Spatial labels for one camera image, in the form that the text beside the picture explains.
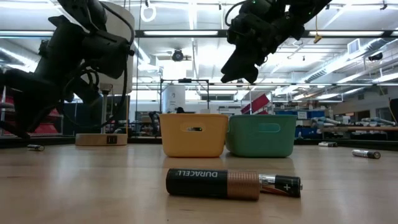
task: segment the wall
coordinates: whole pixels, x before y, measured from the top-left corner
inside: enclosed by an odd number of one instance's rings
[[[159,111],[159,102],[138,102],[136,107],[136,102],[130,102],[129,119],[134,121],[136,108],[137,111]],[[210,113],[218,114],[219,106],[241,106],[240,102],[210,102]],[[207,109],[207,102],[186,102],[184,110],[186,112],[196,112],[200,113],[201,110]],[[223,113],[234,113],[240,114],[240,110],[223,111]]]
[[[381,96],[379,87],[372,88],[364,93],[365,99],[358,100],[358,94],[345,99],[344,103],[332,106],[333,114],[344,114],[350,112],[359,112],[369,110],[371,117],[376,117],[376,109],[389,106],[389,98],[398,98],[398,88],[391,86],[388,88],[388,94]]]

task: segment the aa battery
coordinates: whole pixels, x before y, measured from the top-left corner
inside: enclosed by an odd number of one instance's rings
[[[27,145],[27,147],[29,148],[29,150],[32,150],[32,151],[44,151],[44,146],[41,146],[41,145],[33,145],[33,144],[29,144],[29,145]]]
[[[170,195],[258,200],[259,174],[250,171],[169,169]]]
[[[318,146],[321,147],[337,147],[337,142],[320,142]]]
[[[273,174],[259,174],[261,192],[301,197],[303,189],[300,177]]]
[[[370,159],[380,159],[381,157],[380,152],[373,152],[368,150],[353,149],[352,153],[354,156],[365,157]]]

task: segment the ceiling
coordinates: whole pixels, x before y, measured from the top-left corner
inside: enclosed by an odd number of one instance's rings
[[[119,5],[125,1],[111,0]],[[139,30],[190,30],[190,29],[227,29],[223,22],[226,11],[236,2],[235,0],[152,0],[151,6],[156,8],[156,15],[150,22],[145,22],[141,17],[140,8],[145,8],[145,1],[126,1],[126,9],[136,18],[135,29]],[[383,2],[388,4],[385,10],[380,10]],[[318,15],[318,28],[320,30],[394,30],[398,28],[398,1],[334,0],[329,9],[324,9]],[[238,9],[230,14],[236,16]],[[0,30],[54,30],[55,27],[47,20],[51,16],[64,14],[58,2],[54,0],[0,0]],[[146,18],[150,17],[150,9],[144,10]],[[306,29],[315,30],[315,18],[305,25]],[[354,39],[327,39],[314,44],[313,39],[295,41],[288,39],[283,43],[277,53],[270,55],[267,63],[259,68],[257,82],[292,82],[297,81],[294,75],[306,74],[314,68],[329,63],[336,56],[347,51],[347,44]],[[8,42],[20,46],[33,54],[37,54],[40,39],[7,39]],[[234,50],[234,46],[221,38],[150,38],[137,39],[137,44],[142,52],[157,62],[151,64],[163,66],[170,62],[170,53],[175,49],[182,49],[185,55],[191,56],[195,49],[195,63],[197,75],[193,65],[188,65],[186,77],[209,79],[211,82],[220,82],[222,66]],[[389,57],[395,57],[391,49]],[[350,76],[358,70],[364,69],[362,60],[355,60],[343,66],[334,73]],[[153,82],[159,80],[159,73],[138,70],[134,72],[138,82]],[[325,82],[337,82],[333,75],[328,76]],[[157,88],[140,86],[140,88]],[[257,90],[270,90],[275,87],[259,87]],[[235,86],[217,86],[217,90],[232,90]]]

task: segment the table surface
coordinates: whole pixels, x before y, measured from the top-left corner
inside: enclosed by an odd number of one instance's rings
[[[285,159],[169,158],[160,145],[0,150],[1,223],[397,223],[398,152],[295,146]],[[168,168],[257,170],[302,178],[302,198],[170,196]]]

